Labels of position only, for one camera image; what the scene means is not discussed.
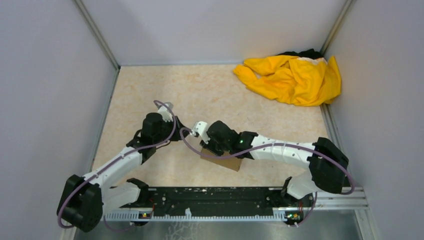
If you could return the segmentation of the brown cardboard box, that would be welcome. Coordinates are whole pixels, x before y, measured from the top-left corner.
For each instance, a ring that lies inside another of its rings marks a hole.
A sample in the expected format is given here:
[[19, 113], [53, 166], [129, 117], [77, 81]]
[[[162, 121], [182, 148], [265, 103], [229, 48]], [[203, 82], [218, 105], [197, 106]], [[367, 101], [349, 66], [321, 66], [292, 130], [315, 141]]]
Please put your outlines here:
[[218, 159], [218, 158], [206, 157], [202, 155], [200, 158], [203, 160], [209, 161], [211, 163], [214, 163], [216, 165], [219, 165], [221, 167], [224, 167], [226, 169], [233, 170], [235, 172], [238, 172], [240, 170], [242, 162], [243, 162], [243, 159], [237, 158], [237, 157]]

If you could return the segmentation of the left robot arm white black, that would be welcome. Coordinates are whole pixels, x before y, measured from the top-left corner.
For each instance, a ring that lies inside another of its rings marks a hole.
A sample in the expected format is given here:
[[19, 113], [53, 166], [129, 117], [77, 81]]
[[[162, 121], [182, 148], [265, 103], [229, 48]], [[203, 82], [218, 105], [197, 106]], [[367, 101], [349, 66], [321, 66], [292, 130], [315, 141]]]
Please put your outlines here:
[[61, 228], [76, 227], [87, 233], [121, 206], [134, 203], [144, 207], [149, 203], [148, 186], [141, 180], [131, 178], [119, 186], [116, 183], [160, 147], [184, 139], [178, 134], [183, 124], [173, 113], [173, 104], [154, 103], [158, 110], [146, 115], [142, 128], [115, 157], [83, 176], [74, 174], [66, 180], [56, 213]]

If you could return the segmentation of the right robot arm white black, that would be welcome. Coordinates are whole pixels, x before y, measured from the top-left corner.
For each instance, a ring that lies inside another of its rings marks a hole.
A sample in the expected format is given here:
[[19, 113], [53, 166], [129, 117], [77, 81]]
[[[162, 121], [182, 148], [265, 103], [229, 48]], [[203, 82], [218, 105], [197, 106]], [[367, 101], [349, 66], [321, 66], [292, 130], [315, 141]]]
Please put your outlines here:
[[351, 180], [348, 158], [325, 137], [309, 143], [282, 141], [251, 131], [236, 132], [222, 121], [198, 121], [190, 133], [201, 138], [200, 145], [213, 153], [214, 159], [277, 161], [304, 169], [284, 182], [281, 199], [287, 206], [295, 206], [317, 191], [342, 194], [345, 181]]

